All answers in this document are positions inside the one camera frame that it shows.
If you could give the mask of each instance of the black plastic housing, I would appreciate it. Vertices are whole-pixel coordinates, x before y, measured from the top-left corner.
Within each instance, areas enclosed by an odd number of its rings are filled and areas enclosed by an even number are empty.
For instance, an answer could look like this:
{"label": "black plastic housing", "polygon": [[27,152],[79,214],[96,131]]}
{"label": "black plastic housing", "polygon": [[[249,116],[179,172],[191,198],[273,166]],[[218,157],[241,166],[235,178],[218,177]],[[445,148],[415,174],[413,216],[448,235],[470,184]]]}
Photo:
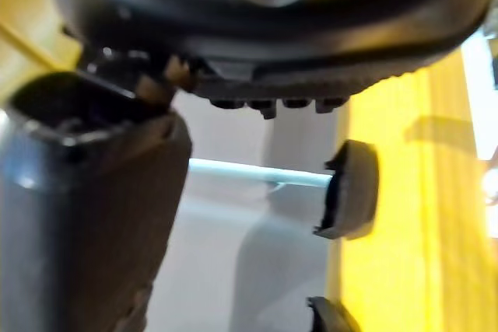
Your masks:
{"label": "black plastic housing", "polygon": [[6,116],[2,330],[141,331],[188,168],[184,122],[72,73],[31,82]]}
{"label": "black plastic housing", "polygon": [[84,44],[178,54],[198,96],[251,101],[348,97],[413,72],[472,34],[490,0],[56,1]]}

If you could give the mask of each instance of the yellow surface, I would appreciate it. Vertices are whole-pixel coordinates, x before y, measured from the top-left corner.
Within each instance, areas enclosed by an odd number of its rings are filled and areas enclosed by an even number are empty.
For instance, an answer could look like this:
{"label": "yellow surface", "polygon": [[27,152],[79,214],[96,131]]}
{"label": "yellow surface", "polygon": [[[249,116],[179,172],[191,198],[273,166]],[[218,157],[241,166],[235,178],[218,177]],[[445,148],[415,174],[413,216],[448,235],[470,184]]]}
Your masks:
{"label": "yellow surface", "polygon": [[79,46],[60,28],[50,0],[0,0],[0,99],[49,68],[74,65]]}
{"label": "yellow surface", "polygon": [[342,301],[363,332],[498,331],[461,55],[352,98],[349,138],[377,148],[373,233],[342,246]]}

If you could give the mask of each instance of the gray plastic part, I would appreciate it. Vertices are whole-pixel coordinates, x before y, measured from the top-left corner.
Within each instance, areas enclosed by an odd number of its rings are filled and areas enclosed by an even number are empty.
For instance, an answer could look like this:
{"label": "gray plastic part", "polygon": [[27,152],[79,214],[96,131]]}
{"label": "gray plastic part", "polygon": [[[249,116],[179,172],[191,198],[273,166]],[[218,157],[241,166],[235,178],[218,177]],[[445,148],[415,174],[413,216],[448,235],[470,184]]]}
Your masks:
{"label": "gray plastic part", "polygon": [[71,73],[30,83],[6,113],[2,331],[142,332],[188,170],[185,123]]}

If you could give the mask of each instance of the white wall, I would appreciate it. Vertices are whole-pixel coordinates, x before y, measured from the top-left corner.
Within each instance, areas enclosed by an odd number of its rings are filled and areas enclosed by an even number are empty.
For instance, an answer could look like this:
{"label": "white wall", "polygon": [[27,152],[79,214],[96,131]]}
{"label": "white wall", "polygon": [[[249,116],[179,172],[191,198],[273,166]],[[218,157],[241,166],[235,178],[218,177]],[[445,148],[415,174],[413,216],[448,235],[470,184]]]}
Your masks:
{"label": "white wall", "polygon": [[[314,108],[219,110],[187,94],[194,157],[323,173],[333,115]],[[304,332],[323,295],[330,243],[312,235],[324,191],[190,175],[156,282],[148,332]]]}

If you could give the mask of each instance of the metal bar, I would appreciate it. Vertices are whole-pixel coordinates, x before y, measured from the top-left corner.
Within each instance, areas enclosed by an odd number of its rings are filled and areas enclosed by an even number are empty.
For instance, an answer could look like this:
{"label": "metal bar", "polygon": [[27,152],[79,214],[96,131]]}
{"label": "metal bar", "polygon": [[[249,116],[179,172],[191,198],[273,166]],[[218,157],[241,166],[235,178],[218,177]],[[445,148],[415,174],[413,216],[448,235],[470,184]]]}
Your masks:
{"label": "metal bar", "polygon": [[232,179],[260,180],[263,182],[305,187],[327,188],[333,177],[330,174],[274,169],[271,167],[243,165],[239,163],[225,163],[209,159],[191,159],[189,165],[191,173],[223,176]]}

